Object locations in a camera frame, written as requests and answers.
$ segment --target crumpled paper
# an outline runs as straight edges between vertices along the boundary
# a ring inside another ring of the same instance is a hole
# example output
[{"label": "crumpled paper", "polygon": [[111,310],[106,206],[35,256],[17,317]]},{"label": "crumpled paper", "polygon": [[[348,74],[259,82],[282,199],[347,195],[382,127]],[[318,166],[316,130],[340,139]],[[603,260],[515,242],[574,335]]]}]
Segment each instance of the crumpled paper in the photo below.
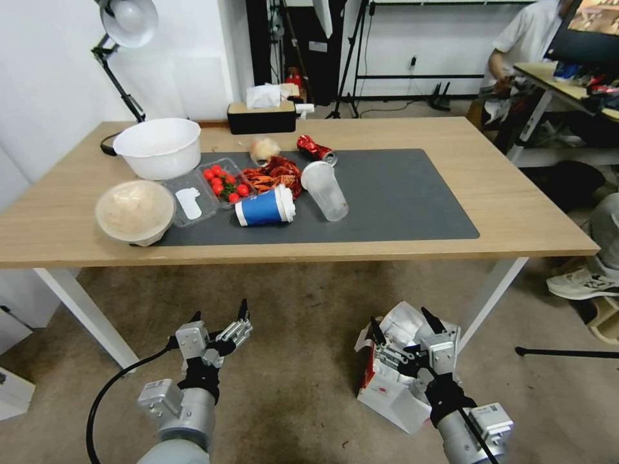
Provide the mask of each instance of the crumpled paper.
[{"label": "crumpled paper", "polygon": [[279,108],[281,101],[279,86],[265,84],[249,87],[245,104],[247,108]]}]

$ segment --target person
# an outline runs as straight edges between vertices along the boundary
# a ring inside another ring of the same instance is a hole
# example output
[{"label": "person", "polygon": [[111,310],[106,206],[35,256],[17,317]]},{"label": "person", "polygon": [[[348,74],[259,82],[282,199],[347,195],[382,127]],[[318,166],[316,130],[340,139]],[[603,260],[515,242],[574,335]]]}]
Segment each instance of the person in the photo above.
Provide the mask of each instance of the person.
[{"label": "person", "polygon": [[504,119],[502,123],[504,127],[501,129],[503,134],[500,133],[499,140],[495,141],[497,147],[504,153],[512,142],[509,133],[517,132],[516,127],[519,125],[524,126],[541,98],[540,92],[534,92],[521,98],[521,101],[510,109],[508,98],[515,83],[513,65],[541,61],[544,58],[545,51],[572,2],[573,0],[539,0],[527,5],[492,42],[493,51],[488,58],[479,98],[471,104],[467,118],[482,130],[496,117],[487,111],[491,106],[493,113],[500,115],[505,111],[513,113],[515,116],[513,120],[508,121],[509,116]]},{"label": "person", "polygon": [[585,231],[600,251],[576,271],[548,278],[548,290],[568,300],[619,296],[619,193],[595,207]]}]

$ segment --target round container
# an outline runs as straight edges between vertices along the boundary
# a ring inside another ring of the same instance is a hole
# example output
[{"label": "round container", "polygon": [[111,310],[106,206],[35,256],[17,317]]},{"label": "round container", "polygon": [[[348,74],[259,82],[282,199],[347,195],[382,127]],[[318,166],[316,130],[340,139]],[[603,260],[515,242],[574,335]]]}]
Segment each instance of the round container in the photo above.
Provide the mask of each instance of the round container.
[{"label": "round container", "polygon": [[242,226],[292,222],[297,214],[292,191],[282,184],[257,197],[246,198],[234,208]]},{"label": "round container", "polygon": [[116,240],[149,246],[163,237],[172,224],[176,202],[165,188],[147,180],[133,180],[112,187],[95,206],[97,223]]},{"label": "round container", "polygon": [[309,163],[301,173],[301,185],[327,220],[338,221],[348,214],[348,203],[335,178],[333,165],[324,161]]},{"label": "round container", "polygon": [[172,179],[200,162],[200,130],[188,119],[153,119],[125,129],[113,147],[142,179]]}]

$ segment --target white t-shirt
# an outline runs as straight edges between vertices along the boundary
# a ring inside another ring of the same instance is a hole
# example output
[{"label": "white t-shirt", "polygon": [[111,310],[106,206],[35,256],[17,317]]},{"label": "white t-shirt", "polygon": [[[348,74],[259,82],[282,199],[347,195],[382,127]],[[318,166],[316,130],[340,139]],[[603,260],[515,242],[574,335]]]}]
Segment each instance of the white t-shirt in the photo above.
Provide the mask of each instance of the white t-shirt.
[{"label": "white t-shirt", "polygon": [[[515,63],[541,61],[561,25],[559,0],[539,0],[521,9],[505,30],[492,42],[492,48],[504,52],[503,70],[513,75]],[[481,87],[493,86],[496,79],[486,72]]]}]

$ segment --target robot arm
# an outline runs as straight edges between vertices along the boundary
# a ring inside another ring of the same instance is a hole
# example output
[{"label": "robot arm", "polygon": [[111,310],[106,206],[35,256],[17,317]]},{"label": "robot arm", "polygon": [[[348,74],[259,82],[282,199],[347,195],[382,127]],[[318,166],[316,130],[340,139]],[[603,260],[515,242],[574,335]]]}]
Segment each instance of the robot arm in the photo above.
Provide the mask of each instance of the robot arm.
[{"label": "robot arm", "polygon": [[176,331],[186,376],[178,385],[171,379],[147,383],[140,393],[137,403],[157,424],[161,442],[139,464],[210,462],[219,369],[225,356],[242,345],[252,330],[247,300],[243,300],[237,320],[219,333],[209,334],[200,320]]},{"label": "robot arm", "polygon": [[513,422],[499,403],[478,407],[453,379],[456,363],[454,339],[440,319],[426,308],[422,312],[431,334],[416,345],[390,343],[372,318],[375,350],[379,360],[400,374],[416,378],[432,408],[430,419],[443,439],[450,464],[497,464],[506,459],[506,442]]}]

